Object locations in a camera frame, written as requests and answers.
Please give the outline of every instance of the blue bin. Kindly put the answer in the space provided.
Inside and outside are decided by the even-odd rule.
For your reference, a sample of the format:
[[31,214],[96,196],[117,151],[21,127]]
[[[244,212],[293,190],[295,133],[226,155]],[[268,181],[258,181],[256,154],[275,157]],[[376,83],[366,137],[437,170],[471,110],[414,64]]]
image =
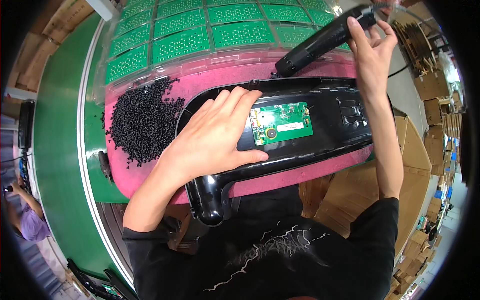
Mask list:
[[436,191],[434,198],[441,199],[443,195],[444,195],[444,192],[442,192],[442,191]]

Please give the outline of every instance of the green circuit board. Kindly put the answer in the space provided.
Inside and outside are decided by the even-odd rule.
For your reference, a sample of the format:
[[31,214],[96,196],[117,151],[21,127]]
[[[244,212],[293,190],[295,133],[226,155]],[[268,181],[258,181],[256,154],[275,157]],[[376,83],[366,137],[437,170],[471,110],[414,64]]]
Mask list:
[[306,102],[252,108],[250,121],[256,146],[313,135]]

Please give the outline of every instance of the right hand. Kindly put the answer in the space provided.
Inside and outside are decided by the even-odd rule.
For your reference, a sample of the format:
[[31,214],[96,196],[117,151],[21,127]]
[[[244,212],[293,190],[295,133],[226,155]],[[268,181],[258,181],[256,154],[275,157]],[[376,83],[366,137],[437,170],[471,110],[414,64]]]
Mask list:
[[347,19],[348,29],[352,35],[348,45],[355,57],[357,86],[363,101],[366,102],[375,102],[386,98],[390,60],[397,44],[397,37],[392,27],[381,20],[377,24],[385,32],[385,39],[380,38],[378,30],[374,26],[369,29],[371,38],[367,38],[355,18],[348,17]]

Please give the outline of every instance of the green pcb panel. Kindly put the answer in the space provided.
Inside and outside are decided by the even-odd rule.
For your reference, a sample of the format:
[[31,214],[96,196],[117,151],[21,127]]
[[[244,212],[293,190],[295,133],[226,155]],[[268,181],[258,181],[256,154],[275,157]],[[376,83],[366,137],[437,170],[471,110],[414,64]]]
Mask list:
[[253,108],[250,121],[256,146],[313,135],[306,102]]
[[143,2],[143,1],[149,1],[149,0],[128,0],[125,7],[130,7],[132,5],[138,4],[138,3]]
[[150,24],[134,29],[119,38],[112,40],[110,46],[110,57],[117,56],[143,42],[148,41],[150,38]]
[[180,12],[186,12],[203,6],[202,0],[175,0],[158,7],[156,17],[163,18]]
[[255,0],[207,0],[208,6],[256,2]]
[[319,11],[332,12],[330,7],[323,0],[300,0],[306,8],[313,8]]
[[176,56],[209,48],[210,43],[205,26],[185,30],[155,41],[152,47],[152,63],[158,64]]
[[294,48],[301,42],[311,37],[316,31],[312,28],[306,27],[275,27],[276,34],[280,39],[280,43],[283,47]]
[[105,84],[109,84],[123,76],[143,69],[147,66],[148,45],[144,44],[132,49],[108,63]]
[[141,12],[131,18],[121,21],[117,25],[117,30],[115,31],[115,36],[121,36],[124,33],[137,28],[140,25],[143,25],[149,22],[152,19],[153,9]]
[[144,10],[149,9],[154,4],[155,4],[155,0],[145,0],[135,5],[130,5],[123,10],[121,14],[121,18],[122,19],[130,18],[138,14],[139,12],[143,12]]
[[262,4],[267,19],[270,21],[304,22],[311,23],[310,18],[302,7]]
[[214,26],[212,32],[216,48],[275,42],[266,21]]
[[323,11],[318,11],[318,10],[313,10],[313,9],[307,9],[308,13],[310,16],[312,16],[313,22],[320,27],[325,27],[330,22],[332,22],[335,19],[335,16],[332,15],[331,13],[328,12],[323,12]]
[[205,25],[203,9],[184,12],[155,22],[154,37],[166,36],[190,27]]
[[212,7],[208,9],[210,23],[229,23],[263,19],[257,4],[238,4]]
[[342,45],[338,46],[339,49],[343,49],[343,50],[348,50],[348,51],[351,51],[352,49],[350,49],[350,47],[348,46],[347,43],[343,43]]
[[284,4],[284,5],[298,5],[297,0],[259,0],[262,4]]

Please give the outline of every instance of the white label sticker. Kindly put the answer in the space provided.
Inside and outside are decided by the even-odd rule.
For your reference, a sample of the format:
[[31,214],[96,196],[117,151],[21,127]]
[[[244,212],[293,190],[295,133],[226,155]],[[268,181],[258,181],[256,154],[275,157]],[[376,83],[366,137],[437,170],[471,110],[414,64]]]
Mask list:
[[296,123],[290,123],[290,124],[285,124],[285,125],[278,125],[276,127],[276,130],[278,132],[295,130],[295,129],[303,129],[303,123],[296,122]]

